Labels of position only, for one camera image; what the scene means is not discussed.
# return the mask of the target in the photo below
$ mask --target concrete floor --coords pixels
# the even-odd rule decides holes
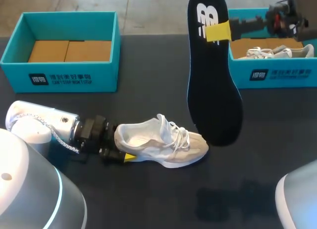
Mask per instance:
[[[229,8],[268,7],[279,0],[226,0]],[[117,11],[122,34],[187,33],[188,0],[0,0],[0,37],[22,12]]]

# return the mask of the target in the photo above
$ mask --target white sneaker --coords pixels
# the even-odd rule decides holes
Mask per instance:
[[[138,124],[121,124],[114,133],[117,148],[137,156],[135,162],[156,161],[179,168],[200,160],[208,151],[201,135],[178,127],[164,115]]]
[[[239,59],[267,59],[267,58],[309,58],[314,57],[314,46],[308,44],[304,48],[291,49],[280,46],[273,50],[255,47],[247,51],[247,56]]]

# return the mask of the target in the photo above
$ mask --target table surface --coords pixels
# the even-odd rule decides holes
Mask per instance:
[[[1,55],[7,39],[0,39]],[[14,94],[0,71],[0,127],[15,100],[83,117],[137,123],[164,114],[196,131],[187,109],[186,35],[123,36],[117,93]],[[88,229],[282,229],[274,191],[286,173],[317,157],[317,89],[242,90],[238,141],[192,166],[103,165],[92,156],[61,169],[82,191]]]

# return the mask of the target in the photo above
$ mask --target brown cardboard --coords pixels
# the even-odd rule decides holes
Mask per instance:
[[[36,41],[28,62],[64,62],[69,41]]]
[[[109,61],[111,41],[69,42],[65,62]]]
[[[231,51],[234,59],[245,57],[248,49],[260,47],[261,49],[275,49],[285,45],[288,48],[297,49],[302,48],[301,42],[295,41],[293,38],[266,38],[266,39],[248,39],[243,38],[230,42]]]
[[[266,39],[249,39],[244,38],[230,43],[231,51],[234,59],[245,57],[248,49],[254,47],[267,48]]]

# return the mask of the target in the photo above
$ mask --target black insole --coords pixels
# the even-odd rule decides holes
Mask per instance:
[[[226,146],[239,136],[242,100],[228,67],[229,41],[207,42],[204,27],[228,21],[225,0],[189,0],[190,78],[188,108],[203,138]]]

